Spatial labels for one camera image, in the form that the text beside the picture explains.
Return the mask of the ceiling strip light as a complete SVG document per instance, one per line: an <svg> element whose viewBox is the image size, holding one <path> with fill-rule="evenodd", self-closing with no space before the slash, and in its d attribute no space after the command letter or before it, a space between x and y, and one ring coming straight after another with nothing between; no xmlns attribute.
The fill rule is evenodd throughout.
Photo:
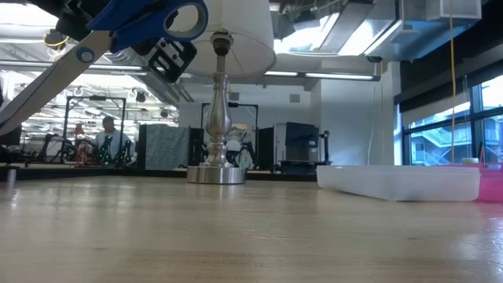
<svg viewBox="0 0 503 283"><path fill-rule="evenodd" d="M354 80L354 81L379 81L378 75L355 75L342 73L319 73L319 72L282 72L268 71L264 76L292 77L303 79L333 79L333 80Z"/></svg>

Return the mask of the grey-green panel box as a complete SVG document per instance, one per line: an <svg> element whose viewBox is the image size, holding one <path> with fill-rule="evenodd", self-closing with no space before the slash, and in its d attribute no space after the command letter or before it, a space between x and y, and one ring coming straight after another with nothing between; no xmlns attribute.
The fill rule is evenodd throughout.
<svg viewBox="0 0 503 283"><path fill-rule="evenodd" d="M137 164L147 171L174 171L189 162L189 128L142 124Z"/></svg>

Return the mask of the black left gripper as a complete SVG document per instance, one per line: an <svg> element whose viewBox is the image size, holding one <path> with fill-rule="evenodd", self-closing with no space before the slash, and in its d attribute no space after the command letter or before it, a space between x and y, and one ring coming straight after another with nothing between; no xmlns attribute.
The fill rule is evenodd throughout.
<svg viewBox="0 0 503 283"><path fill-rule="evenodd" d="M56 31L81 41L90 30L86 25L111 0L28 0L31 4L58 18ZM161 39L153 49L149 68L168 83L176 83L197 55L191 42Z"/></svg>

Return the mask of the clear plastic supply box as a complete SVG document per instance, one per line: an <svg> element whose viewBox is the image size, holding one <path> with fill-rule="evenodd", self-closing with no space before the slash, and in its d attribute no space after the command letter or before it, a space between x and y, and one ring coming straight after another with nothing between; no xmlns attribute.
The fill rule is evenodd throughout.
<svg viewBox="0 0 503 283"><path fill-rule="evenodd" d="M395 165L319 166L318 185L390 201L473 201L481 174L476 167Z"/></svg>

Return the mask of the silver table lamp white shade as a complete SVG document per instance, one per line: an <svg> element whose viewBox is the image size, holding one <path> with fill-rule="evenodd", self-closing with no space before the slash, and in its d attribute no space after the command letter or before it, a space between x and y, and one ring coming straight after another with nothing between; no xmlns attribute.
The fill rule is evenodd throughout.
<svg viewBox="0 0 503 283"><path fill-rule="evenodd" d="M202 0L207 15L189 0L179 10L169 32L190 39L197 54L187 72L212 76L213 96L205 130L210 136L207 159L187 168L193 184L239 185L246 170L226 159L226 136L232 120L228 107L228 83L234 78L261 76L277 61L269 0Z"/></svg>

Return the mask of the black slim stand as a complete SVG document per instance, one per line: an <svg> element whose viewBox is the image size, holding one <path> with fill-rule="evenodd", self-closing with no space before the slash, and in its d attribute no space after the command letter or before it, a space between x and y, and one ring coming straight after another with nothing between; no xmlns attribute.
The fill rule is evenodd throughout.
<svg viewBox="0 0 503 283"><path fill-rule="evenodd" d="M323 164L330 165L332 161L329 157L329 136L330 132L328 130L324 130L322 134L319 134L319 137L323 140Z"/></svg>

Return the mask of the black cabinet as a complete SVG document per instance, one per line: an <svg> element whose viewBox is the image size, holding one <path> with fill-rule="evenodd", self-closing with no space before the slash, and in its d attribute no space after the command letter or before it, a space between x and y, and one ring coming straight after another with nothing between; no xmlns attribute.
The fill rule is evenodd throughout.
<svg viewBox="0 0 503 283"><path fill-rule="evenodd" d="M258 162L263 171L271 171L274 167L274 128L259 129Z"/></svg>

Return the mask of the pink plastic bin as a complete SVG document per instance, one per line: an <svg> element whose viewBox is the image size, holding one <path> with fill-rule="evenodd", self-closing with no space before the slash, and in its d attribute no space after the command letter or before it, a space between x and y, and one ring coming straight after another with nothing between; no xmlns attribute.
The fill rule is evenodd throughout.
<svg viewBox="0 0 503 283"><path fill-rule="evenodd" d="M480 186L478 201L503 203L503 163L479 166Z"/></svg>

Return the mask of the black and white machine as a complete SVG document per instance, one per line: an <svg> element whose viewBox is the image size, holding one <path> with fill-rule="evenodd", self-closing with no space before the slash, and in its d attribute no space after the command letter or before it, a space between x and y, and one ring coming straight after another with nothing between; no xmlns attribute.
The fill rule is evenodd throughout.
<svg viewBox="0 0 503 283"><path fill-rule="evenodd" d="M274 126L275 158L281 161L319 161L319 126L277 123Z"/></svg>

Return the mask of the person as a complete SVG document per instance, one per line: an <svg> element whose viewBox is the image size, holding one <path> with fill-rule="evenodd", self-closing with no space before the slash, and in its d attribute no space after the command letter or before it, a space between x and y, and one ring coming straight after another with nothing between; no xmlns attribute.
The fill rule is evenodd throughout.
<svg viewBox="0 0 503 283"><path fill-rule="evenodd" d="M131 161L134 144L123 132L115 128L115 120L111 116L106 116L102 120L102 126L104 130L94 139L102 161L111 164L124 157L127 162Z"/></svg>

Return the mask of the blue-handled scissors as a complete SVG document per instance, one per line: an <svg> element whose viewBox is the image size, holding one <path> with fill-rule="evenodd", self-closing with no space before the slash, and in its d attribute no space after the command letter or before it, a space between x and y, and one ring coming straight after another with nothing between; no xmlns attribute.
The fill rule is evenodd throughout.
<svg viewBox="0 0 503 283"><path fill-rule="evenodd" d="M20 126L57 96L106 52L161 39L191 42L205 31L203 0L111 0L89 22L87 37L53 62L0 111L0 135Z"/></svg>

